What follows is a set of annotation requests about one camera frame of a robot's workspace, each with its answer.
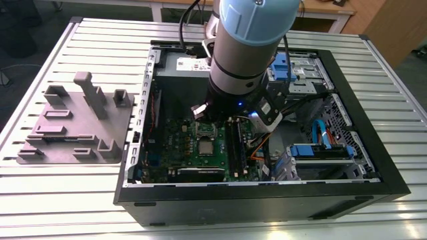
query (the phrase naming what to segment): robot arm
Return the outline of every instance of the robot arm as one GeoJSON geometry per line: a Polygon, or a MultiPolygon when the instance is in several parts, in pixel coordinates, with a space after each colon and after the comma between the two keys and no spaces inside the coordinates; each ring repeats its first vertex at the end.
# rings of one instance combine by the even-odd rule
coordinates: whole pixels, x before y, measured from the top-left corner
{"type": "Polygon", "coordinates": [[[265,76],[299,3],[221,0],[207,97],[203,105],[193,107],[197,121],[223,122],[246,110],[266,126],[278,125],[282,114],[265,94],[265,76]]]}

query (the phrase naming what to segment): metal slotted table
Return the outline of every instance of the metal slotted table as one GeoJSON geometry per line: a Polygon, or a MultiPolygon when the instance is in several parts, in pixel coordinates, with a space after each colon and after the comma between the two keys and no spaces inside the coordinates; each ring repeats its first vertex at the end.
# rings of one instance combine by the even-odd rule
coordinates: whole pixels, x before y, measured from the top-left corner
{"type": "MultiPolygon", "coordinates": [[[[105,93],[138,94],[151,40],[178,40],[178,24],[74,18],[0,134],[0,237],[121,239],[425,239],[427,238],[427,115],[369,40],[358,35],[291,31],[293,48],[326,49],[335,56],[411,194],[374,204],[337,220],[205,226],[142,227],[113,204],[119,164],[19,165],[49,85],[74,84],[93,72],[105,93]]],[[[185,28],[202,41],[205,28],[185,28]]]]}

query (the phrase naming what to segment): motherboard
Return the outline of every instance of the motherboard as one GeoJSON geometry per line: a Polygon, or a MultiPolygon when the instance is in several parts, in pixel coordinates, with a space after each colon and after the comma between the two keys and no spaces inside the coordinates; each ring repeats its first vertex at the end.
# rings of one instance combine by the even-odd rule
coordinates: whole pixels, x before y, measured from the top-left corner
{"type": "Polygon", "coordinates": [[[253,138],[251,122],[231,119],[223,127],[191,118],[166,120],[163,151],[147,153],[142,179],[147,183],[258,181],[259,168],[247,165],[246,145],[253,138]],[[230,144],[239,138],[242,145],[230,144]]]}

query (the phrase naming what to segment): blue latch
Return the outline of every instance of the blue latch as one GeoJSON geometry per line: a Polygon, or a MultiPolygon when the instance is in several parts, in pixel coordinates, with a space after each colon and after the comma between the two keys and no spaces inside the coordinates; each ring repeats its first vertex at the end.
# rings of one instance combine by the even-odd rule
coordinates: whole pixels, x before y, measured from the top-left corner
{"type": "MultiPolygon", "coordinates": [[[[287,63],[287,55],[285,53],[279,53],[275,56],[275,60],[271,64],[271,71],[274,74],[274,80],[277,81],[287,81],[289,80],[289,63],[287,63]]],[[[297,75],[291,71],[291,82],[297,81],[297,75]]]]}
{"type": "Polygon", "coordinates": [[[347,146],[347,153],[349,153],[349,156],[353,158],[355,156],[355,150],[351,146],[347,146]]]}
{"type": "Polygon", "coordinates": [[[310,145],[294,145],[290,150],[293,157],[315,155],[313,146],[310,145]]]}

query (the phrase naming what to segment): open pc tower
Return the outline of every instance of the open pc tower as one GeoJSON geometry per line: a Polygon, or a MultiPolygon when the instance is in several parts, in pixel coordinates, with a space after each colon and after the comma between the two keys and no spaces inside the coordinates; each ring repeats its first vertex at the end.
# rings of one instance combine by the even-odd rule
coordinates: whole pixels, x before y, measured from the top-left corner
{"type": "MultiPolygon", "coordinates": [[[[143,226],[333,219],[410,193],[331,52],[290,49],[290,57],[295,81],[281,101],[326,94],[283,118],[270,156],[251,157],[261,134],[247,118],[223,126],[193,119],[210,65],[178,43],[153,43],[114,199],[143,226]]],[[[273,64],[265,77],[271,95],[281,71],[273,64]]]]}

